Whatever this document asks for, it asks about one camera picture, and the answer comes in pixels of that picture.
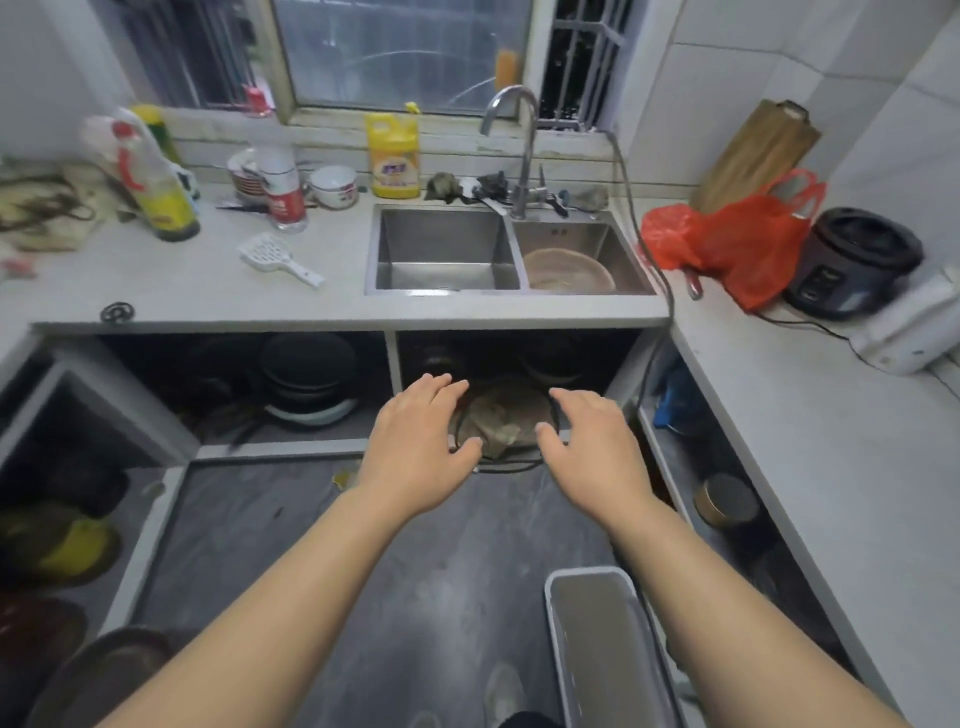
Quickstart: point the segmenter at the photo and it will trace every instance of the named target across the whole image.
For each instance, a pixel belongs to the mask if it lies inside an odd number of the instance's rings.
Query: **white appliance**
[[[853,350],[884,372],[909,375],[960,343],[960,268],[947,266],[868,319]]]

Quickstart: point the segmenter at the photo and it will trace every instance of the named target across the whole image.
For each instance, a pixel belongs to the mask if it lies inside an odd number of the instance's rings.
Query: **faucet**
[[[540,118],[540,102],[537,95],[525,85],[508,85],[500,90],[487,104],[483,121],[480,124],[480,133],[490,136],[490,127],[496,117],[496,110],[506,100],[514,98],[527,102],[530,107],[530,126],[527,128],[527,138],[523,145],[523,162],[520,164],[520,179],[514,188],[514,203],[510,216],[515,220],[523,220],[527,216],[527,191],[530,189],[530,165],[534,158],[534,140],[537,138],[537,119]]]

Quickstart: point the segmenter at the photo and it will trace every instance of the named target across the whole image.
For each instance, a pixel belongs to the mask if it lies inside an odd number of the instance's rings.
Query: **hand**
[[[654,497],[634,433],[612,400],[557,387],[550,395],[570,420],[570,444],[540,423],[543,460],[574,505],[610,529],[631,503],[643,505]]]
[[[373,493],[408,520],[443,503],[480,461],[483,441],[467,440],[455,453],[447,427],[469,387],[450,375],[423,375],[388,401],[376,417],[358,490]]]

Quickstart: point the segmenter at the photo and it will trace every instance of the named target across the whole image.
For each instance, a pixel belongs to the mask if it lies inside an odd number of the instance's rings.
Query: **wooden cutting board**
[[[764,99],[690,197],[690,206],[710,214],[742,200],[793,169],[819,138],[802,106]]]

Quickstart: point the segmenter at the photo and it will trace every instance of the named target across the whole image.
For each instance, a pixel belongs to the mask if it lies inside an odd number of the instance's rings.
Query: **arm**
[[[465,381],[424,376],[377,416],[358,485],[102,728],[275,728],[323,666],[373,565],[411,518],[436,507],[480,459],[450,454]]]
[[[718,728],[905,728],[704,543],[650,489],[616,404],[551,390],[570,420],[565,446],[538,425],[543,457],[567,496],[630,562],[710,722]]]

